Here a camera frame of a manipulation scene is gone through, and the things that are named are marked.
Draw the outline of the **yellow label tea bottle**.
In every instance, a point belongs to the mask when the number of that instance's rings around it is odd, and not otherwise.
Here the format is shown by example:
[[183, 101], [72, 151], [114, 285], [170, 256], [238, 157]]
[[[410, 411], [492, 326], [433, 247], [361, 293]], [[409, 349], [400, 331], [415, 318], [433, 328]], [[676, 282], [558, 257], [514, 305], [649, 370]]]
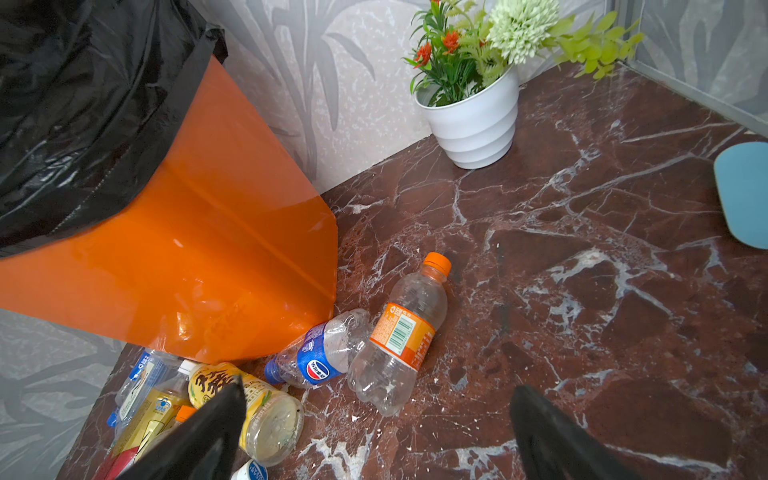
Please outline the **yellow label tea bottle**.
[[264, 467], [272, 467], [294, 450], [303, 428], [301, 402], [230, 363], [206, 365], [184, 360], [179, 370], [188, 378], [191, 405], [200, 408], [231, 383], [242, 380], [246, 414], [239, 439], [241, 449]]

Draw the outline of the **red yellow tea bottle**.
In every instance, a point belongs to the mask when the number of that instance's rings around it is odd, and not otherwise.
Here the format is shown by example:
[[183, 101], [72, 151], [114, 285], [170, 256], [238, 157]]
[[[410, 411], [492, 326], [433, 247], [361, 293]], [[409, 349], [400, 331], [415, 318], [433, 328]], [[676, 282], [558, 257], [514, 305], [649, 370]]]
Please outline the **red yellow tea bottle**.
[[135, 457], [139, 449], [166, 428], [182, 406], [191, 406], [188, 384], [194, 366], [194, 362], [183, 360], [173, 376], [149, 391], [138, 412], [117, 438], [95, 479], [116, 479], [137, 462]]

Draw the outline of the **orange label clear bottle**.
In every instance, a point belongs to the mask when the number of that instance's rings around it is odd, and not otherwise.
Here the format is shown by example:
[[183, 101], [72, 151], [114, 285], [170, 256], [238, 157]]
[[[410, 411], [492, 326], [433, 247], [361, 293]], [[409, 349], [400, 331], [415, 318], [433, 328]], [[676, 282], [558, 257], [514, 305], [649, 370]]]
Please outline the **orange label clear bottle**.
[[144, 447], [141, 447], [135, 457], [135, 461], [138, 461], [145, 456], [149, 451], [158, 446], [163, 440], [165, 440], [171, 433], [173, 433], [178, 427], [186, 422], [197, 409], [191, 406], [182, 406], [178, 411], [174, 420], [164, 428], [155, 438], [149, 441]]

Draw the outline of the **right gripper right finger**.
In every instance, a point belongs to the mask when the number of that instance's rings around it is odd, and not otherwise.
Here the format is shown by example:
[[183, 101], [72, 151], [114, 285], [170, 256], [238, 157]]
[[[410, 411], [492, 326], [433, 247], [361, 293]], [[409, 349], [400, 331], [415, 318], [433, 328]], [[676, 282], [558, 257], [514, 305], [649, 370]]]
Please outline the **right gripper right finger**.
[[509, 412], [528, 479], [639, 477], [533, 387], [515, 388]]

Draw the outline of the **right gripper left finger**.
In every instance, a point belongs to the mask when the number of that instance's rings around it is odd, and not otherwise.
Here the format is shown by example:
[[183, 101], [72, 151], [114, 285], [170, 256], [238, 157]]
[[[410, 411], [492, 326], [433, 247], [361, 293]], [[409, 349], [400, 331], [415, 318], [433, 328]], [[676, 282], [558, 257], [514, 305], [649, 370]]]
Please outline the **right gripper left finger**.
[[245, 421], [242, 378], [235, 376], [197, 413], [175, 429], [121, 479], [220, 479], [231, 477]]

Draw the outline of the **blue label water bottle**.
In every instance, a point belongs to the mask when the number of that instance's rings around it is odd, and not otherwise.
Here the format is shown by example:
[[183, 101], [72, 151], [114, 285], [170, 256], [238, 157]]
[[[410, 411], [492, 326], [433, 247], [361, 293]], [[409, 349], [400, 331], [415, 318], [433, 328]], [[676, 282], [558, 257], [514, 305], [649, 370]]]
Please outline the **blue label water bottle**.
[[231, 480], [268, 480], [269, 475], [265, 467], [251, 460], [242, 465], [230, 477]]

